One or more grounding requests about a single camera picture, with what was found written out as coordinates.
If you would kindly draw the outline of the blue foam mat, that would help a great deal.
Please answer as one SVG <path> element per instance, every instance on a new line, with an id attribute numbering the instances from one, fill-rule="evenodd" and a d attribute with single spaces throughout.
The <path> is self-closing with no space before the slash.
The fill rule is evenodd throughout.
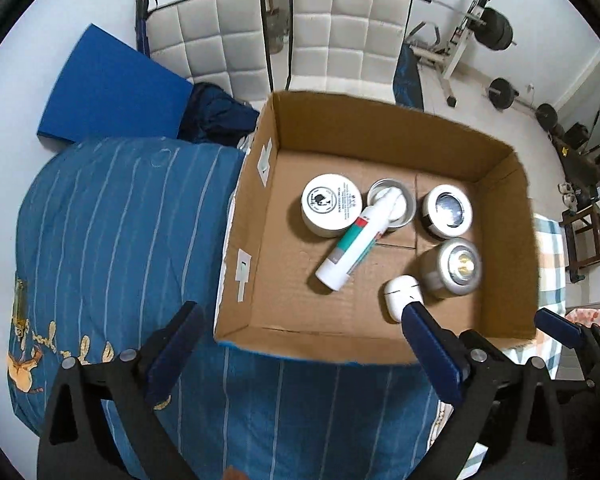
<path id="1" fill-rule="evenodd" d="M 174 139 L 193 85 L 101 28 L 84 30 L 46 103 L 38 135 Z"/>

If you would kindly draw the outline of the blue striped blanket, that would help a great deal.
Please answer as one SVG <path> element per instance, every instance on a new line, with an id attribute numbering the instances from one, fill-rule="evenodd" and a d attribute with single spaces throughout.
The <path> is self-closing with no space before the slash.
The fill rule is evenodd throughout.
<path id="1" fill-rule="evenodd" d="M 417 366 L 282 361 L 217 344 L 212 318 L 242 152 L 168 139 L 91 140 L 38 174 L 20 207 L 7 369 L 15 415 L 43 427 L 66 356 L 140 347 L 185 301 L 206 322 L 157 416 L 203 479 L 403 479 L 438 399 Z"/>

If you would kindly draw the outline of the right white quilted chair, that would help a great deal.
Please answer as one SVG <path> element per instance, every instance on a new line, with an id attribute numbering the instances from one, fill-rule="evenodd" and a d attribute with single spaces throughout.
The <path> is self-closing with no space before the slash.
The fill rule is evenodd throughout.
<path id="1" fill-rule="evenodd" d="M 413 0 L 290 0 L 287 89 L 396 102 Z"/>

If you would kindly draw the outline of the white weight bench rack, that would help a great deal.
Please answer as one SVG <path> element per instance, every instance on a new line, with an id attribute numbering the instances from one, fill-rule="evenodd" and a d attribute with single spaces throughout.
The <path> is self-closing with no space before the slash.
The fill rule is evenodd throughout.
<path id="1" fill-rule="evenodd" d="M 460 17 L 460 22 L 445 44 L 442 44 L 439 27 L 434 23 L 431 25 L 434 26 L 436 41 L 429 47 L 416 41 L 416 34 L 428 25 L 426 21 L 420 22 L 404 37 L 404 42 L 411 47 L 416 58 L 428 62 L 436 70 L 446 104 L 456 107 L 457 99 L 451 87 L 451 78 L 460 65 L 469 40 L 475 39 L 491 51 L 504 51 L 515 43 L 513 26 L 503 13 L 489 6 L 491 0 L 471 0 L 467 11 L 458 10 L 441 0 L 420 1 L 443 6 Z"/>

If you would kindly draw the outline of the white quilted chair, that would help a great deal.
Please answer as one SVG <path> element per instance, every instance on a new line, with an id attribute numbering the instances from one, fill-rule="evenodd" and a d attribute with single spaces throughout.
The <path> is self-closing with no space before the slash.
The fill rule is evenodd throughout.
<path id="1" fill-rule="evenodd" d="M 136 0 L 136 48 L 192 84 L 260 110 L 273 92 L 264 0 Z"/>
<path id="2" fill-rule="evenodd" d="M 413 0 L 290 0 L 287 89 L 396 102 Z"/>

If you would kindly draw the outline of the left white quilted chair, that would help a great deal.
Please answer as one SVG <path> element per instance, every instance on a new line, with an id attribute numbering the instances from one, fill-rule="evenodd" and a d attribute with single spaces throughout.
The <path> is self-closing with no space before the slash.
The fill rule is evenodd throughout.
<path id="1" fill-rule="evenodd" d="M 192 84 L 260 110 L 273 92 L 264 0 L 136 0 L 136 48 Z"/>

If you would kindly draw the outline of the dark blue cloth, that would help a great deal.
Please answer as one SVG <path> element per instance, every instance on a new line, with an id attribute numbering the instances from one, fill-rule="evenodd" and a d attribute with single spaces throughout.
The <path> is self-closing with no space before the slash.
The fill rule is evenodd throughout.
<path id="1" fill-rule="evenodd" d="M 178 140 L 237 148 L 257 128 L 260 113 L 235 100 L 217 84 L 194 84 L 178 128 Z"/>

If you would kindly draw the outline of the white round jar printed lid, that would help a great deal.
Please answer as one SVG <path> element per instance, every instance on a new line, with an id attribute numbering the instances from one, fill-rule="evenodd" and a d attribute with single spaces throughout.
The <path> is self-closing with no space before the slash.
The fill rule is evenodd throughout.
<path id="1" fill-rule="evenodd" d="M 303 189 L 300 203 L 306 227 L 325 238 L 341 236 L 363 209 L 360 190 L 341 174 L 314 177 Z"/>

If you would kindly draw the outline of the silver jar with gold emblem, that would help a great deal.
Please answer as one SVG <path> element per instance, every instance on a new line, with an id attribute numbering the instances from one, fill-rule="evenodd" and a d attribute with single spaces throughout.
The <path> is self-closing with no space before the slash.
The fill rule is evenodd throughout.
<path id="1" fill-rule="evenodd" d="M 472 294 L 482 280 L 482 260 L 476 245 L 460 237 L 423 252 L 418 265 L 426 291 L 439 299 Z"/>

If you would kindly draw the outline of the black dumbbell on floor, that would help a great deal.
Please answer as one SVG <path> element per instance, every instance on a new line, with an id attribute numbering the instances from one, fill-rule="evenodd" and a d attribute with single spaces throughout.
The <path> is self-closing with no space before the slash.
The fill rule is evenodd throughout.
<path id="1" fill-rule="evenodd" d="M 519 105 L 532 113 L 539 126 L 545 132 L 552 132 L 558 124 L 558 115 L 548 103 L 533 105 L 521 99 L 519 92 L 504 78 L 495 78 L 486 87 L 486 96 L 497 110 L 508 110 Z"/>

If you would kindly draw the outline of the dark wooden chair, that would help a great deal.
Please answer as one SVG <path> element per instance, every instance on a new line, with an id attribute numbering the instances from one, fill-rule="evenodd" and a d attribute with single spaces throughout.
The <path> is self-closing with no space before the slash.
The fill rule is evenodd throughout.
<path id="1" fill-rule="evenodd" d="M 592 204 L 577 212 L 565 210 L 560 226 L 567 245 L 568 278 L 577 284 L 585 279 L 585 269 L 600 264 L 600 206 Z"/>

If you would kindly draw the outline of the brown cardboard box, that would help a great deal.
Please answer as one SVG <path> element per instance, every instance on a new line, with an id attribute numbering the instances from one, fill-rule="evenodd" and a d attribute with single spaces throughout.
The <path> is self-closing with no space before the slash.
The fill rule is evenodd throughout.
<path id="1" fill-rule="evenodd" d="M 339 94 L 268 98 L 230 202 L 213 336 L 302 361 L 407 364 L 386 286 L 498 348 L 539 307 L 528 178 L 509 145 L 436 115 Z"/>

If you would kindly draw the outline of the open silver tin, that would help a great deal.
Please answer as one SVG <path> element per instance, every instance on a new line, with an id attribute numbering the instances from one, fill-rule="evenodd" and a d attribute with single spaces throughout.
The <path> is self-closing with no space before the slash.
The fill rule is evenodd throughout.
<path id="1" fill-rule="evenodd" d="M 367 192 L 367 205 L 386 205 L 389 231 L 408 226 L 416 214 L 416 200 L 412 191 L 400 180 L 383 178 L 374 182 Z"/>

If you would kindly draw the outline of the white tube with green label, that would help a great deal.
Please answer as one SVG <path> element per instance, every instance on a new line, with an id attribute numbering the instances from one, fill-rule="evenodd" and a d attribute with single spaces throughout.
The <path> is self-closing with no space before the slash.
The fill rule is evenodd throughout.
<path id="1" fill-rule="evenodd" d="M 330 290 L 338 290 L 388 230 L 386 205 L 367 206 L 315 271 Z"/>

